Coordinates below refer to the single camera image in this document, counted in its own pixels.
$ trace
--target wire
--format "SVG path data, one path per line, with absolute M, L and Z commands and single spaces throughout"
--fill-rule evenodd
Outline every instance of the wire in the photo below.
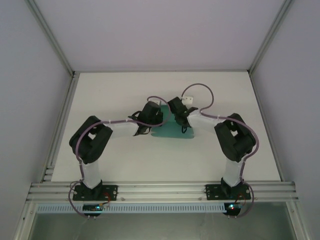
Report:
M 144 122 L 141 122 L 141 121 L 137 121 L 137 120 L 133 120 L 133 119 L 130 119 L 130 120 L 128 120 L 128 119 L 126 119 L 126 120 L 115 120 L 115 121 L 99 121 L 99 122 L 96 122 L 96 123 L 92 124 L 91 126 L 89 126 L 89 127 L 80 135 L 80 137 L 79 137 L 79 139 L 78 139 L 78 141 L 77 141 L 77 143 L 76 143 L 76 145 L 75 145 L 75 157 L 76 157 L 76 159 L 77 159 L 78 162 L 79 162 L 79 167 L 80 167 L 80 172 L 81 172 L 81 179 L 80 179 L 79 181 L 77 181 L 72 187 L 70 187 L 70 190 L 69 190 L 69 193 L 68 193 L 68 200 L 69 200 L 69 202 L 70 202 L 71 207 L 72 207 L 73 210 L 74 210 L 77 214 L 79 214 L 80 216 L 85 217 L 85 218 L 88 218 L 85 214 L 83 214 L 82 212 L 80 212 L 80 211 L 77 210 L 77 208 L 75 207 L 75 205 L 72 203 L 72 200 L 71 200 L 71 192 L 72 192 L 73 188 L 74 188 L 77 184 L 83 182 L 84 179 L 85 179 L 84 169 L 83 169 L 83 166 L 82 166 L 83 161 L 82 161 L 82 159 L 81 159 L 80 156 L 79 156 L 79 146 L 80 146 L 80 142 L 82 141 L 82 139 L 84 138 L 84 136 L 85 136 L 92 128 L 94 128 L 94 127 L 96 127 L 96 126 L 98 126 L 98 125 L 100 125 L 100 124 L 120 124 L 120 123 L 126 123 L 126 122 L 128 122 L 128 123 L 141 124 L 141 125 L 144 125 L 144 126 L 147 126 L 147 127 L 152 128 L 152 127 L 160 127 L 160 126 L 162 126 L 163 124 L 165 124 L 166 122 L 168 122 L 169 119 L 170 119 L 170 117 L 171 117 L 171 114 L 172 114 L 172 113 L 171 113 L 171 109 L 170 109 L 170 106 L 169 106 L 169 104 L 167 103 L 167 101 L 164 100 L 162 97 L 159 97 L 159 96 L 149 96 L 146 100 L 149 101 L 149 99 L 159 99 L 159 100 L 163 101 L 163 102 L 168 106 L 168 110 L 169 110 L 168 112 L 169 112 L 169 114 L 168 114 L 167 118 L 166 118 L 163 122 L 161 122 L 161 123 L 159 123 L 159 124 L 154 124 L 154 125 L 152 125 L 152 124 L 147 124 L 147 123 L 144 123 Z
M 73 183 L 75 183 L 75 182 L 77 182 L 77 181 L 72 181 L 72 182 L 70 182 L 70 185 L 69 185 L 70 189 L 72 189 L 71 185 L 72 185 Z
M 246 125 L 244 122 L 242 121 L 239 121 L 237 119 L 234 119 L 234 118 L 231 118 L 231 117 L 227 117 L 227 116 L 216 116 L 216 115 L 210 115 L 210 114 L 206 114 L 206 113 L 203 113 L 202 111 L 205 110 L 205 109 L 208 109 L 210 108 L 213 104 L 214 104 L 214 101 L 215 101 L 215 96 L 214 96 L 214 93 L 213 91 L 211 90 L 210 87 L 208 87 L 207 85 L 203 84 L 203 83 L 194 83 L 194 84 L 191 84 L 189 85 L 188 87 L 186 87 L 186 89 L 182 92 L 181 96 L 183 97 L 183 95 L 185 94 L 185 92 L 193 87 L 193 86 L 197 86 L 197 85 L 200 85 L 200 86 L 203 86 L 205 88 L 207 88 L 209 91 L 210 91 L 210 94 L 211 94 L 211 103 L 208 105 L 208 106 L 205 106 L 203 108 L 201 108 L 199 110 L 200 114 L 205 116 L 205 117 L 208 117 L 208 118 L 211 118 L 211 119 L 220 119 L 220 120 L 229 120 L 229 121 L 232 121 L 232 122 L 235 122 L 237 124 L 240 124 L 242 125 L 243 127 L 247 128 L 253 135 L 254 139 L 255 139 L 255 148 L 254 150 L 246 155 L 244 158 L 243 158 L 243 161 L 242 161 L 242 166 L 241 166 L 241 169 L 240 169 L 240 182 L 247 185 L 251 191 L 251 194 L 252 194 L 252 201 L 251 201 L 251 205 L 250 207 L 242 214 L 238 215 L 236 218 L 241 218 L 241 217 L 244 217 L 246 216 L 250 211 L 251 209 L 253 208 L 254 206 L 254 203 L 255 203 L 255 194 L 254 194 L 254 190 L 252 189 L 252 187 L 250 186 L 249 183 L 247 183 L 244 179 L 243 179 L 243 174 L 244 174 L 244 169 L 245 169 L 245 165 L 246 165 L 246 161 L 248 158 L 252 157 L 254 154 L 256 154 L 256 152 L 258 151 L 259 149 L 259 146 L 260 146 L 260 142 L 259 142 L 259 138 L 258 138 L 258 135 L 256 134 L 256 132 L 251 128 L 249 127 L 248 125 Z
M 239 193 L 238 196 L 236 197 L 236 200 L 233 204 L 236 204 L 239 200 L 240 200 L 240 196 L 243 197 L 244 199 L 244 204 L 241 204 L 242 206 L 246 205 L 246 197 L 242 194 L 242 193 Z
M 181 97 L 183 98 L 185 92 L 186 92 L 189 88 L 191 88 L 191 87 L 193 87 L 193 86 L 203 86 L 203 87 L 205 87 L 206 89 L 208 89 L 209 92 L 210 92 L 210 94 L 211 94 L 211 103 L 210 103 L 208 106 L 205 106 L 205 107 L 201 108 L 199 111 L 201 112 L 201 111 L 203 111 L 203 110 L 205 110 L 205 109 L 211 108 L 211 106 L 214 104 L 215 96 L 214 96 L 214 93 L 212 92 L 211 88 L 208 87 L 207 85 L 203 84 L 203 83 L 197 82 L 197 83 L 194 83 L 194 84 L 191 84 L 191 85 L 187 86 L 186 89 L 183 90 L 183 92 L 182 92 L 182 94 L 181 94 Z
M 105 195 L 106 197 L 108 197 L 108 201 L 102 203 L 102 205 L 108 204 L 108 206 L 107 206 L 107 208 L 108 208 L 108 207 L 110 207 L 111 197 L 110 197 L 109 193 L 107 193 L 107 192 L 104 192 L 103 195 Z

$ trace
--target metal rail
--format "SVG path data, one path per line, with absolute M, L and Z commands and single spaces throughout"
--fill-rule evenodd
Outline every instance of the metal rail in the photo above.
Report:
M 289 10 L 291 9 L 295 0 L 284 0 L 281 8 L 279 9 L 269 31 L 267 32 L 258 52 L 256 53 L 251 66 L 248 69 L 249 75 L 252 76 L 259 63 L 261 62 L 262 58 L 264 57 L 265 53 L 267 52 L 271 42 L 275 38 L 281 24 L 284 22 Z
M 30 12 L 33 14 L 35 20 L 39 24 L 40 28 L 42 29 L 44 35 L 46 36 L 47 40 L 49 41 L 52 49 L 56 53 L 56 56 L 60 60 L 61 64 L 64 66 L 65 70 L 70 74 L 73 75 L 72 67 L 70 66 L 68 59 L 66 58 L 64 52 L 62 51 L 61 47 L 58 44 L 55 36 L 53 35 L 49 25 L 47 24 L 44 16 L 42 15 L 38 5 L 35 3 L 34 0 L 24 0 L 26 5 L 28 6 Z
M 117 203 L 227 203 L 233 200 L 207 201 L 204 193 L 206 184 L 218 182 L 105 182 L 117 184 Z M 288 202 L 298 201 L 293 182 L 251 181 L 255 202 Z M 69 182 L 43 182 L 31 185 L 26 202 L 32 203 L 65 203 L 68 201 Z

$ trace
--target green cloth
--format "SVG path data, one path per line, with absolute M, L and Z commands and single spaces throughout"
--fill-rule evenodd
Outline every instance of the green cloth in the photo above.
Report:
M 167 119 L 169 108 L 167 105 L 161 106 L 163 112 L 163 119 Z M 171 114 L 169 121 L 162 126 L 153 127 L 151 135 L 158 138 L 173 138 L 173 139 L 193 139 L 194 130 L 188 127 L 186 133 L 182 133 L 182 127 L 176 123 L 175 116 Z

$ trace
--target purple cable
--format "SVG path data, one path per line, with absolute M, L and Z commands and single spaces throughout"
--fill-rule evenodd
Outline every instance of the purple cable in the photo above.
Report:
M 152 124 L 147 124 L 147 123 L 144 123 L 144 122 L 141 122 L 141 121 L 136 121 L 136 120 L 133 120 L 133 119 L 130 119 L 130 120 L 115 120 L 115 121 L 99 121 L 99 122 L 96 122 L 96 123 L 92 124 L 91 126 L 89 126 L 89 127 L 80 135 L 79 140 L 77 141 L 77 143 L 76 143 L 76 145 L 75 145 L 75 157 L 76 157 L 76 159 L 77 159 L 78 162 L 79 162 L 79 167 L 80 167 L 80 172 L 81 172 L 81 179 L 80 179 L 79 181 L 77 181 L 75 184 L 73 184 L 73 186 L 70 188 L 69 193 L 68 193 L 68 200 L 69 200 L 69 202 L 70 202 L 71 207 L 72 207 L 73 210 L 74 210 L 77 214 L 79 214 L 80 216 L 85 217 L 85 218 L 91 218 L 90 216 L 87 217 L 84 213 L 78 211 L 77 208 L 75 207 L 75 205 L 74 205 L 74 204 L 72 203 L 72 201 L 71 201 L 71 192 L 72 192 L 72 190 L 74 189 L 74 187 L 75 187 L 77 184 L 81 183 L 81 182 L 84 180 L 84 178 L 85 178 L 84 169 L 83 169 L 83 167 L 82 167 L 82 162 L 83 162 L 83 161 L 82 161 L 82 159 L 81 159 L 80 156 L 79 156 L 79 146 L 80 146 L 80 142 L 82 141 L 82 139 L 84 138 L 84 136 L 85 136 L 92 128 L 94 128 L 94 127 L 96 127 L 96 126 L 98 126 L 98 125 L 100 125 L 100 124 L 120 124 L 120 123 L 126 123 L 126 122 L 127 122 L 127 123 L 141 124 L 141 125 L 144 125 L 144 126 L 147 126 L 147 127 L 150 127 L 150 128 L 162 126 L 162 125 L 165 124 L 165 123 L 170 119 L 170 117 L 171 117 L 170 106 L 169 106 L 169 104 L 167 103 L 166 100 L 164 100 L 162 97 L 159 97 L 159 96 L 149 96 L 146 100 L 149 101 L 149 99 L 152 99 L 152 98 L 153 98 L 153 99 L 159 99 L 159 100 L 163 101 L 163 102 L 168 106 L 168 108 L 169 108 L 169 111 L 168 111 L 169 114 L 168 114 L 167 118 L 166 118 L 163 122 L 161 122 L 161 123 L 159 123 L 159 124 L 152 125 Z
M 242 166 L 241 166 L 241 170 L 240 170 L 240 181 L 247 185 L 252 193 L 252 201 L 251 201 L 251 205 L 250 207 L 247 209 L 247 211 L 245 211 L 244 213 L 238 215 L 236 218 L 241 218 L 241 217 L 244 217 L 246 216 L 250 211 L 251 209 L 253 208 L 254 206 L 254 202 L 255 202 L 255 194 L 254 194 L 254 190 L 252 189 L 251 185 L 249 183 L 247 183 L 244 179 L 243 179 L 243 174 L 244 174 L 244 169 L 245 169 L 245 165 L 246 165 L 246 161 L 248 158 L 252 157 L 254 154 L 256 154 L 256 152 L 258 151 L 259 149 L 259 146 L 260 146 L 260 143 L 259 143 L 259 138 L 258 138 L 258 135 L 255 133 L 255 131 L 249 127 L 248 125 L 246 125 L 245 123 L 243 123 L 242 121 L 239 121 L 237 119 L 233 119 L 231 117 L 226 117 L 226 116 L 215 116 L 215 115 L 209 115 L 209 114 L 206 114 L 206 113 L 203 113 L 202 111 L 205 110 L 205 109 L 208 109 L 210 108 L 213 104 L 214 104 L 214 100 L 215 100 L 215 96 L 214 96 L 214 93 L 212 92 L 211 88 L 208 87 L 207 85 L 203 84 L 203 83 L 194 83 L 194 84 L 191 84 L 190 86 L 188 86 L 181 94 L 181 96 L 183 97 L 183 95 L 185 94 L 185 92 L 193 87 L 193 86 L 203 86 L 205 88 L 207 88 L 209 91 L 210 91 L 210 94 L 211 94 L 211 103 L 208 105 L 208 106 L 205 106 L 203 108 L 201 108 L 199 110 L 200 114 L 205 116 L 205 117 L 208 117 L 208 118 L 211 118 L 211 119 L 222 119 L 222 120 L 229 120 L 229 121 L 232 121 L 232 122 L 235 122 L 237 124 L 240 124 L 242 126 L 244 126 L 245 128 L 247 128 L 253 135 L 254 139 L 255 139 L 255 142 L 256 142 L 256 146 L 255 146 L 255 149 L 250 153 L 248 154 L 247 156 L 245 156 L 243 158 L 243 163 L 242 163 Z

